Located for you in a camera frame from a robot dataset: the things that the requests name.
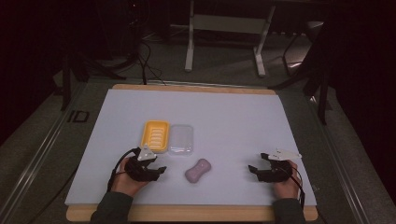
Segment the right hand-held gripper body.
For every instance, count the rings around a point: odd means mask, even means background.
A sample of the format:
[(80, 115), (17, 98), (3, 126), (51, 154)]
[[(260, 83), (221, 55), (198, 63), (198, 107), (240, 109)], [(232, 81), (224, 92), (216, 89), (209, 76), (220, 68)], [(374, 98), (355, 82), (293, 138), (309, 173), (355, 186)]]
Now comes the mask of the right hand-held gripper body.
[(277, 148), (274, 152), (269, 153), (274, 161), (269, 161), (271, 169), (268, 172), (267, 183), (277, 183), (288, 180), (292, 175), (290, 160), (300, 159), (302, 155), (298, 152), (288, 151)]

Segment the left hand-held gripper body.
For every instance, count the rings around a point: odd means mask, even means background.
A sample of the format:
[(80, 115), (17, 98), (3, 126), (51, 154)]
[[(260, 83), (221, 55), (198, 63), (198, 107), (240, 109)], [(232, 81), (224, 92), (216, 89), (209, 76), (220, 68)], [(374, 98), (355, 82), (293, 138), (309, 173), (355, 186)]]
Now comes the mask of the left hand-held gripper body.
[(139, 182), (156, 181), (158, 171), (148, 168), (156, 160), (156, 155), (148, 147), (133, 148), (132, 152), (134, 155), (129, 158), (124, 166), (127, 175)]

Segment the person's right hand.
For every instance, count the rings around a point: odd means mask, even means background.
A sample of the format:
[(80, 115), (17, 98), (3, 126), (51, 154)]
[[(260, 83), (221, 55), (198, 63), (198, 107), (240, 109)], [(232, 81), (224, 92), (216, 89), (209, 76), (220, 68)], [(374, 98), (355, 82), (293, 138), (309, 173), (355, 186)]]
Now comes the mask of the person's right hand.
[(299, 197), (301, 179), (297, 174), (297, 165), (289, 161), (292, 168), (291, 177), (283, 182), (278, 182), (274, 184), (275, 196), (278, 199), (297, 199)]

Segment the person's left hand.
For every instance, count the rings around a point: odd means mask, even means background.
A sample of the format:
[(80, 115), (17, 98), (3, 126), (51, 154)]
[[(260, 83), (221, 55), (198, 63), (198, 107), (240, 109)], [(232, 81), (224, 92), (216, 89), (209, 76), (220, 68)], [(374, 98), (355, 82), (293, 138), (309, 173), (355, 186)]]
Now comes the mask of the person's left hand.
[(120, 169), (115, 175), (110, 190), (112, 192), (119, 192), (126, 194), (130, 197), (134, 197), (139, 190), (141, 190), (143, 187), (145, 187), (148, 184), (148, 182), (139, 182), (133, 180), (131, 177), (128, 176), (128, 174), (125, 171), (125, 165), (127, 164), (128, 161), (129, 161), (128, 158), (125, 158), (121, 161)]

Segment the yellow soap dish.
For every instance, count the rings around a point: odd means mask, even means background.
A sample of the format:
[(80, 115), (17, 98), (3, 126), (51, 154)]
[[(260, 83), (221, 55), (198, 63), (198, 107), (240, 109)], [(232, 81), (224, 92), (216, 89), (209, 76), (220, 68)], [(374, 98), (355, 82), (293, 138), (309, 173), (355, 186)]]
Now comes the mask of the yellow soap dish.
[(141, 146), (155, 153), (164, 153), (168, 147), (170, 124), (165, 120), (148, 120), (145, 123)]

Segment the clear plastic container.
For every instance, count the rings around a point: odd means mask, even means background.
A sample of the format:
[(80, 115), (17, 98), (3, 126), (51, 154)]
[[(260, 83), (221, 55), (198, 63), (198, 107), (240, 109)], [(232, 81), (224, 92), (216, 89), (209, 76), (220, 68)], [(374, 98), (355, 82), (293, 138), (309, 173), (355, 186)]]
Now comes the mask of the clear plastic container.
[(172, 155), (190, 156), (193, 152), (193, 128), (177, 124), (170, 129), (168, 151)]

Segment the pink soap bar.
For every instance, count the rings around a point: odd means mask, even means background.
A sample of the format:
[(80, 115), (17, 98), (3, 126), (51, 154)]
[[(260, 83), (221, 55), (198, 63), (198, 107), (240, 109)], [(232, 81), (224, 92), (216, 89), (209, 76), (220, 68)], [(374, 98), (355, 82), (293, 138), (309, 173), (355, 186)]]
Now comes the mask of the pink soap bar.
[(185, 172), (185, 177), (190, 183), (197, 183), (211, 168), (211, 163), (208, 160), (200, 159)]

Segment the white table mat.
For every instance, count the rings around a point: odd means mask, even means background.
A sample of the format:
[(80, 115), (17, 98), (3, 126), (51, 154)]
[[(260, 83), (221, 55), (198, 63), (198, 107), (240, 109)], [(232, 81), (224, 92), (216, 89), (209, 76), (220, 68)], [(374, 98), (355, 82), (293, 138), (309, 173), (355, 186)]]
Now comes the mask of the white table mat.
[[(157, 181), (134, 198), (136, 204), (269, 205), (275, 196), (248, 166), (267, 166), (261, 153), (297, 146), (276, 95), (182, 91), (110, 90), (104, 100), (66, 204), (97, 204), (117, 161), (140, 144), (148, 120), (193, 128), (190, 156), (159, 155), (166, 166)], [(206, 159), (211, 170), (197, 183), (185, 172)]]

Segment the black tripod stand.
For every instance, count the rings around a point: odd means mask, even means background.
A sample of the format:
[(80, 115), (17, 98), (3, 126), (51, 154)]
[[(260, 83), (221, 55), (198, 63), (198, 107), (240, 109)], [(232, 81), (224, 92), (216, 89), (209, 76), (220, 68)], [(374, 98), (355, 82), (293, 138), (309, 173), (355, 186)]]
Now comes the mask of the black tripod stand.
[(330, 62), (323, 50), (321, 48), (311, 47), (293, 77), (279, 84), (269, 86), (268, 89), (282, 90), (306, 78), (307, 81), (303, 87), (303, 93), (305, 96), (313, 97), (316, 92), (319, 91), (318, 118), (323, 125), (326, 125), (327, 121), (325, 118), (325, 112), (329, 89), (330, 70)]

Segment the dark chair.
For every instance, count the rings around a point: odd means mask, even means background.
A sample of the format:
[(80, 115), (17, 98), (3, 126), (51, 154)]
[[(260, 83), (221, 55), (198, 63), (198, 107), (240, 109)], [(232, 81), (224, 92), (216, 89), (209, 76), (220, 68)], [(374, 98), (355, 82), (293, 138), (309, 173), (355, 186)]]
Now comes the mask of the dark chair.
[(307, 21), (302, 25), (300, 33), (294, 35), (282, 53), (282, 63), (286, 74), (294, 76), (323, 26), (323, 21)]

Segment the metal floor rail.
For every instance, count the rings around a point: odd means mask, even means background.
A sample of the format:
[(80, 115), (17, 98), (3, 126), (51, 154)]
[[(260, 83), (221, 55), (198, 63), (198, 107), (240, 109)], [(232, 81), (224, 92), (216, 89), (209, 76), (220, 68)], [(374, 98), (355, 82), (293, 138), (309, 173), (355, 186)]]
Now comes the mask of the metal floor rail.
[(318, 105), (308, 99), (314, 126), (323, 148), (312, 152), (307, 166), (312, 168), (311, 183), (317, 196), (318, 215), (328, 224), (369, 224), (363, 208), (361, 193), (367, 163), (361, 142), (339, 104), (330, 101), (331, 108), (325, 112), (326, 122), (317, 116)]
[(0, 224), (8, 224), (56, 141), (86, 83), (72, 88), (71, 101), (51, 94), (0, 146)]

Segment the white metal desk frame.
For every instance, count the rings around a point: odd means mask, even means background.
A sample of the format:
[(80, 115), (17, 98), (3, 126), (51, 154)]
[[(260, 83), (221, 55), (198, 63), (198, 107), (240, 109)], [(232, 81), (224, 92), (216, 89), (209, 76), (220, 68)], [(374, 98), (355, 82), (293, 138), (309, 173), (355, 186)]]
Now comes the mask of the white metal desk frame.
[(269, 34), (272, 18), (275, 14), (276, 6), (269, 6), (265, 19), (237, 18), (228, 16), (216, 16), (206, 14), (196, 14), (194, 12), (194, 0), (190, 0), (189, 12), (189, 40), (186, 53), (184, 69), (191, 72), (194, 56), (194, 31), (217, 31), (227, 33), (242, 33), (259, 35), (260, 42), (253, 48), (254, 62), (256, 64), (259, 77), (266, 77), (266, 69), (262, 59), (262, 49)]

